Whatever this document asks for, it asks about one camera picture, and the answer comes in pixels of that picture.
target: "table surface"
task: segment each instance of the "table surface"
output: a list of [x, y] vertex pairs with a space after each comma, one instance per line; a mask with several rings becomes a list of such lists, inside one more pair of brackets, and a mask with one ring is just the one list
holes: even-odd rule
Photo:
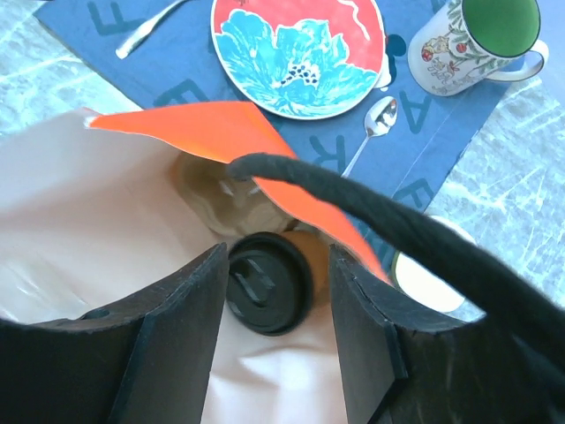
[[[0, 135], [68, 110], [138, 110], [32, 16], [0, 4]], [[428, 208], [565, 306], [565, 109], [539, 78], [513, 85]], [[477, 316], [472, 305], [455, 316]]]

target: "blue flower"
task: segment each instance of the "blue flower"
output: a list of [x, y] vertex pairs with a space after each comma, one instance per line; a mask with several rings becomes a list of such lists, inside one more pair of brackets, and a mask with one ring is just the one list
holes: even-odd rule
[[343, 113], [373, 88], [377, 72], [347, 64], [349, 47], [328, 22], [302, 19], [275, 31], [259, 15], [234, 10], [216, 35], [236, 86], [259, 106], [287, 117]]

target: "mug rim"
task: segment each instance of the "mug rim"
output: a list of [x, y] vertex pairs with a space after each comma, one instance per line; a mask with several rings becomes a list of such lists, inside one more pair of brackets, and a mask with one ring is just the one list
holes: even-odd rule
[[523, 55], [525, 55], [527, 52], [529, 52], [531, 50], [531, 48], [533, 48], [533, 46], [536, 44], [536, 42], [539, 39], [539, 34], [541, 33], [541, 10], [539, 9], [539, 3], [538, 0], [533, 0], [533, 3], [536, 4], [536, 10], [538, 11], [538, 32], [536, 33], [536, 36], [533, 40], [533, 43], [531, 44], [530, 47], [528, 47], [528, 49], [526, 49], [525, 51], [523, 51], [522, 53], [515, 55], [515, 56], [502, 56], [502, 55], [497, 55], [496, 53], [493, 53], [491, 50], [486, 49], [485, 47], [483, 47], [483, 45], [477, 41], [477, 39], [475, 38], [475, 36], [472, 34], [471, 30], [469, 29], [469, 26], [467, 25], [467, 18], [465, 17], [465, 9], [463, 8], [463, 4], [465, 2], [467, 2], [468, 0], [461, 0], [461, 15], [463, 17], [463, 24], [465, 25], [465, 28], [467, 29], [467, 33], [469, 34], [470, 38], [477, 43], [477, 45], [484, 50], [486, 53], [488, 53], [491, 56], [494, 57], [499, 57], [501, 59], [518, 59], [519, 57], [522, 57]]

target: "placemat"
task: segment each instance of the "placemat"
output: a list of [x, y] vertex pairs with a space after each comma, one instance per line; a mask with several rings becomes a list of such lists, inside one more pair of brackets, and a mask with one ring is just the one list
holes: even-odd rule
[[[36, 17], [141, 108], [245, 100], [223, 71], [211, 42], [212, 0], [183, 4], [131, 56], [117, 58], [116, 47], [124, 38], [170, 2], [64, 0], [46, 3]], [[407, 44], [443, 4], [443, 0], [379, 0], [393, 77], [386, 95], [399, 101], [399, 117], [389, 135], [370, 140], [350, 174], [419, 210], [439, 191], [508, 87], [483, 82], [460, 95], [441, 98], [427, 94], [414, 81], [406, 59]], [[366, 112], [384, 95], [374, 89], [353, 110], [320, 121], [265, 114], [301, 159], [341, 172], [365, 137]], [[364, 224], [356, 225], [388, 269], [392, 249]]]

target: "floral mug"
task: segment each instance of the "floral mug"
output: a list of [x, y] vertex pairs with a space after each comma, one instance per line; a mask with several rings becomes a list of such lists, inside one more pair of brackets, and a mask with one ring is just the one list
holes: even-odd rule
[[[536, 0], [448, 0], [408, 48], [416, 82], [434, 95], [456, 95], [482, 79], [527, 80], [544, 67], [549, 49], [538, 40]], [[539, 61], [519, 71], [499, 69], [528, 51]]]

